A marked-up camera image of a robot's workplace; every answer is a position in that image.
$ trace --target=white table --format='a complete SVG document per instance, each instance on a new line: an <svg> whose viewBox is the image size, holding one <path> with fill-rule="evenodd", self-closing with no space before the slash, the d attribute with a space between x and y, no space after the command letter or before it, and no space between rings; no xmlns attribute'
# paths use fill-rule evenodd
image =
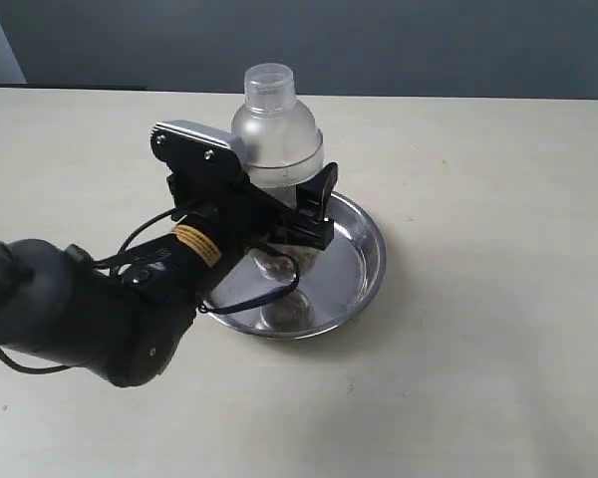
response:
<svg viewBox="0 0 598 478"><path fill-rule="evenodd" d="M240 101L0 90L0 239L111 253L170 206L151 126ZM0 363L0 477L598 476L598 102L306 103L386 236L375 302L298 343L198 317L136 389Z"/></svg>

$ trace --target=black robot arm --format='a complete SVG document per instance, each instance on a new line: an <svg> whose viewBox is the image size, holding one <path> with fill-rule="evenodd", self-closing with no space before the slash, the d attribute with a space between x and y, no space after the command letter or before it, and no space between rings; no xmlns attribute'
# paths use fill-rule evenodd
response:
<svg viewBox="0 0 598 478"><path fill-rule="evenodd" d="M175 207L149 221L109 258L94 260L72 245L41 240L0 242L0 359L18 371L87 368L116 386L144 384L170 362L206 295L250 248L268 244L325 249L333 224L325 217L336 164L296 186L289 207L250 183L241 140L188 121L158 123L150 145L172 174ZM129 247L157 220L177 221L166 235ZM224 308L236 311L291 292L299 281ZM2 349L60 365L17 365Z"/></svg>

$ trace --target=gray wall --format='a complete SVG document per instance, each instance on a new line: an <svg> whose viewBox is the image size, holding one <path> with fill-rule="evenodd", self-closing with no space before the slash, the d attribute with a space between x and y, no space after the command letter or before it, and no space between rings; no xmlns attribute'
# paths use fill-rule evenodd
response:
<svg viewBox="0 0 598 478"><path fill-rule="evenodd" d="M0 0L30 83L598 99L598 0Z"/></svg>

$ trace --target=metal bowl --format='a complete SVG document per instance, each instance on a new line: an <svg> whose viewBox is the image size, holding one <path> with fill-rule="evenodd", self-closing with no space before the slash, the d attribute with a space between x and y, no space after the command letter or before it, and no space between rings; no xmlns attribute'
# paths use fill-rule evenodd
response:
<svg viewBox="0 0 598 478"><path fill-rule="evenodd" d="M383 236L372 218L341 194L333 193L328 217L335 221L335 238L325 251L306 255L304 263L309 264L297 291L262 308L211 315L244 334L296 340L332 331L359 314L377 294L384 277ZM279 278L262 271L260 260L244 257L210 294L209 305L235 304L277 287Z"/></svg>

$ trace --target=screw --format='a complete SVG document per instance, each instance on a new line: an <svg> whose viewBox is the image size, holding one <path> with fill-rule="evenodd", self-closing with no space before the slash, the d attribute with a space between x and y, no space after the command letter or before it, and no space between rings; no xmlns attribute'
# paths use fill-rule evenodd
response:
<svg viewBox="0 0 598 478"><path fill-rule="evenodd" d="M141 284L142 282L144 282L145 280L147 280L149 277L150 277L150 271L149 271L149 269L139 269L138 272L131 279L131 281L135 285L137 285L137 284Z"/></svg>

